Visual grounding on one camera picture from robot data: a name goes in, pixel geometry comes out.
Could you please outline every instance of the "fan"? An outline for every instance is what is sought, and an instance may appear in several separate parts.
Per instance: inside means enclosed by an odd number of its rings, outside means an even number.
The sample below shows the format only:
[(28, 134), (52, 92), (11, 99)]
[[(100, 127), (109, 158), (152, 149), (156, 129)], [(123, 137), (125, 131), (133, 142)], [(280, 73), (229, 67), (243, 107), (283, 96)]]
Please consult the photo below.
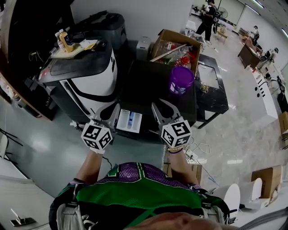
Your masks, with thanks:
[(227, 12), (227, 10), (226, 9), (224, 9), (224, 8), (222, 8), (222, 7), (219, 7), (218, 8), (218, 13), (220, 14), (219, 16), (221, 17), (221, 18), (227, 18), (228, 17), (228, 12)]

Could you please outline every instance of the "white chair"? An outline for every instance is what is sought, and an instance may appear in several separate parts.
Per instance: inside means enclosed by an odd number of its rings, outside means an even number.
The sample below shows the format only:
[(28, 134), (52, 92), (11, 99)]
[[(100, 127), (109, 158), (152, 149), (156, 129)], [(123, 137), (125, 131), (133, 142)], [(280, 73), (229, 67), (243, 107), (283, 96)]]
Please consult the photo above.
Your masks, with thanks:
[(240, 189), (237, 184), (223, 186), (212, 191), (211, 195), (220, 197), (230, 210), (230, 219), (234, 221), (240, 205)]
[(9, 140), (8, 140), (7, 136), (3, 134), (2, 138), (1, 138), (1, 141), (0, 141), (0, 157), (1, 157), (2, 159), (5, 159), (5, 160), (7, 160), (7, 161), (12, 162), (13, 164), (17, 164), (16, 162), (11, 161), (10, 159), (5, 158), (5, 155), (6, 155), (6, 154), (12, 154), (12, 153), (6, 152), (8, 145), (9, 145)]
[(241, 199), (240, 203), (244, 204), (249, 209), (261, 209), (266, 207), (270, 199), (264, 199), (261, 197), (262, 180), (257, 178), (255, 181), (246, 182), (239, 185)]

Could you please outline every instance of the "purple lid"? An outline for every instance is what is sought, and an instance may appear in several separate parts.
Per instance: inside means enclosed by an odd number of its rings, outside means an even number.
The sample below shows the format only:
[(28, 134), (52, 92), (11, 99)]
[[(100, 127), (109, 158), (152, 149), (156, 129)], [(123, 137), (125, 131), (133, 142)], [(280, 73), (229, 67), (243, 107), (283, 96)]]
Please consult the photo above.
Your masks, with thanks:
[(195, 78), (194, 73), (190, 69), (184, 66), (174, 67), (171, 75), (172, 75), (173, 81), (177, 85), (183, 86), (183, 87), (191, 86)]

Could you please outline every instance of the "black table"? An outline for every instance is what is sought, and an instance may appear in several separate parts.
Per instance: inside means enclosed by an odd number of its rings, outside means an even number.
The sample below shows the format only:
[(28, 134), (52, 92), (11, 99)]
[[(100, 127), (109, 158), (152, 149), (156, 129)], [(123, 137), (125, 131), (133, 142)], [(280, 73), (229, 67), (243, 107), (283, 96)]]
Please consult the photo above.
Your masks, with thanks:
[[(148, 136), (152, 134), (150, 130), (158, 131), (158, 123), (153, 116), (151, 104), (159, 98), (175, 105), (191, 126), (196, 122), (195, 86), (190, 87), (184, 95), (172, 94), (169, 90), (172, 69), (173, 66), (161, 63), (133, 61), (123, 84), (119, 102), (122, 109), (142, 114), (139, 135), (146, 133)], [(164, 117), (168, 118), (173, 114), (173, 111), (163, 103), (158, 108)], [(138, 138), (134, 133), (131, 135), (135, 139)]]
[[(201, 65), (215, 70), (215, 78), (212, 77), (211, 80), (216, 81), (218, 88), (209, 87), (207, 93), (202, 92), (201, 80), (203, 81), (203, 79), (201, 79), (200, 73), (197, 71), (196, 80), (194, 82), (198, 106), (197, 121), (203, 122), (203, 124), (199, 126), (199, 129), (203, 128), (219, 114), (224, 114), (229, 109), (223, 79), (216, 60), (212, 57), (201, 54), (199, 57), (198, 68), (201, 68)], [(206, 120), (205, 111), (214, 112), (214, 114)]]

